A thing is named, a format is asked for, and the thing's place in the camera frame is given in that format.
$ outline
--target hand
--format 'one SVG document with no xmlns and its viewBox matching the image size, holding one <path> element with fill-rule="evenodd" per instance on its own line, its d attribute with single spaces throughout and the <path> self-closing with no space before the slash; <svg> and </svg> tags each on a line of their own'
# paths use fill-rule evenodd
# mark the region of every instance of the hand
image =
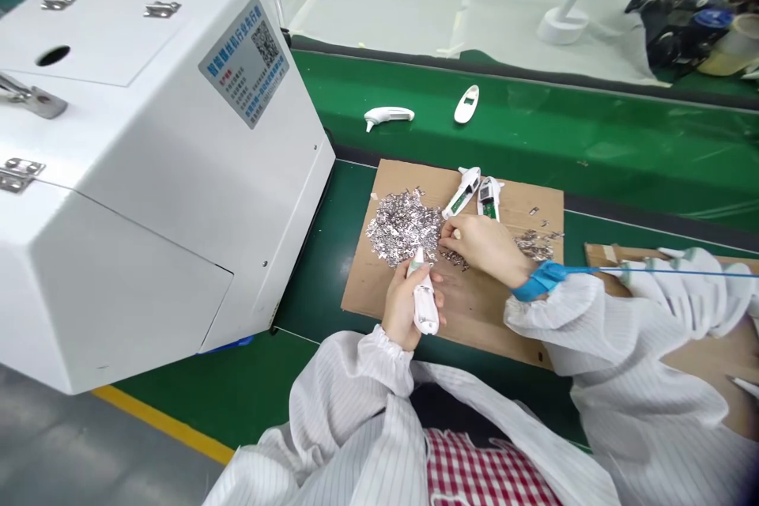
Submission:
<svg viewBox="0 0 759 506">
<path fill-rule="evenodd" d="M 425 264 L 406 278 L 410 263 L 411 259 L 407 259 L 395 270 L 395 276 L 387 288 L 385 315 L 382 317 L 382 328 L 387 337 L 406 352 L 413 352 L 421 339 L 421 332 L 413 323 L 413 290 L 429 274 L 429 265 Z M 437 273 L 432 273 L 429 277 L 432 282 L 443 282 L 443 278 Z M 435 305 L 441 326 L 445 325 L 445 318 L 440 314 L 443 302 L 443 293 L 436 290 Z"/>
<path fill-rule="evenodd" d="M 458 229 L 461 239 L 453 236 Z M 440 246 L 461 255 L 472 267 L 486 272 L 510 289 L 524 285 L 538 268 L 514 243 L 508 229 L 491 217 L 458 215 L 445 222 Z"/>
</svg>

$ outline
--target cardboard sheet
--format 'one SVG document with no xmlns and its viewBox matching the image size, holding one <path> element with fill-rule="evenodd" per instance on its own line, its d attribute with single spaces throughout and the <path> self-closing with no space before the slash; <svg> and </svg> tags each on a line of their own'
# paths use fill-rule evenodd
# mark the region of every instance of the cardboard sheet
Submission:
<svg viewBox="0 0 759 506">
<path fill-rule="evenodd" d="M 462 164 L 469 168 L 473 164 Z M 501 180 L 506 185 L 500 193 L 500 220 L 514 236 L 534 229 L 540 236 L 564 231 L 564 193 L 551 188 Z M 341 308 L 346 311 L 381 319 L 384 313 L 385 294 L 393 276 L 387 262 L 372 253 L 372 244 L 365 230 L 376 215 L 378 199 L 388 194 L 399 194 L 406 189 L 420 187 L 426 194 L 422 203 L 427 207 L 443 209 L 461 182 L 455 170 L 431 168 L 395 160 L 379 163 L 372 193 L 367 196 L 368 208 L 361 228 L 356 255 L 350 268 Z M 530 215 L 533 208 L 538 211 Z M 477 213 L 474 198 L 463 213 Z M 543 220 L 548 224 L 543 227 Z M 564 240 L 553 241 L 558 262 L 564 260 Z M 444 282 L 436 285 L 445 295 L 443 313 L 447 326 L 440 336 L 467 346 L 510 357 L 541 368 L 552 369 L 548 353 L 536 340 L 523 338 L 504 325 L 504 303 L 510 292 L 500 282 L 475 269 L 461 271 L 445 259 L 435 265 Z"/>
<path fill-rule="evenodd" d="M 585 245 L 585 257 L 588 266 L 616 266 L 617 260 L 640 261 L 643 257 L 666 259 L 666 255 L 650 249 L 596 244 Z M 721 262 L 744 262 L 754 274 L 759 274 L 759 260 L 719 256 L 717 259 Z M 615 277 L 607 274 L 597 276 L 603 279 L 606 292 L 610 295 L 631 296 Z M 728 377 L 759 383 L 759 338 L 749 316 L 744 316 L 728 335 L 691 341 L 667 354 L 662 362 L 711 384 L 730 406 L 730 413 L 723 423 L 739 435 L 759 440 L 757 401 Z"/>
</svg>

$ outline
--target white machine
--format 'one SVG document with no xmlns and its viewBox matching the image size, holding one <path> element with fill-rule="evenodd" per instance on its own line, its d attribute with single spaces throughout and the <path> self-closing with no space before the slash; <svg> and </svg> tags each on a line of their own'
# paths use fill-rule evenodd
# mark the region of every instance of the white machine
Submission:
<svg viewBox="0 0 759 506">
<path fill-rule="evenodd" d="M 76 394 L 270 326 L 334 153 L 263 2 L 0 20 L 0 363 Z"/>
</svg>

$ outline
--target red checkered shirt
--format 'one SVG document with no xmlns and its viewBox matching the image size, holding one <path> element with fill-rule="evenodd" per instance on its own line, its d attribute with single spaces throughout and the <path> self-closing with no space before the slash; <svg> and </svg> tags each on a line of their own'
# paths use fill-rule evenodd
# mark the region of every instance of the red checkered shirt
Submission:
<svg viewBox="0 0 759 506">
<path fill-rule="evenodd" d="M 466 433 L 425 429 L 432 506 L 561 506 L 533 463 L 514 445 L 477 448 Z"/>
</svg>

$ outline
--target metal hinge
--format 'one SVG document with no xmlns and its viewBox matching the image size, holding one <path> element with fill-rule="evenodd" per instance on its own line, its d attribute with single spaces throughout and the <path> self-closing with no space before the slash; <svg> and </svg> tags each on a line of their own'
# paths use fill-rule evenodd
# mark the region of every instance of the metal hinge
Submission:
<svg viewBox="0 0 759 506">
<path fill-rule="evenodd" d="M 170 18 L 181 7 L 182 5 L 176 2 L 158 2 L 156 0 L 153 4 L 145 4 L 145 12 L 142 15 L 145 17 Z"/>
<path fill-rule="evenodd" d="M 77 0 L 43 0 L 40 4 L 42 9 L 63 10 L 74 4 Z"/>
<path fill-rule="evenodd" d="M 0 71 L 0 100 L 19 104 L 43 119 L 54 119 L 68 106 L 68 103 L 60 97 L 43 91 L 39 87 L 27 87 L 2 71 Z"/>
<path fill-rule="evenodd" d="M 20 194 L 45 169 L 45 164 L 11 158 L 0 166 L 0 190 Z"/>
</svg>

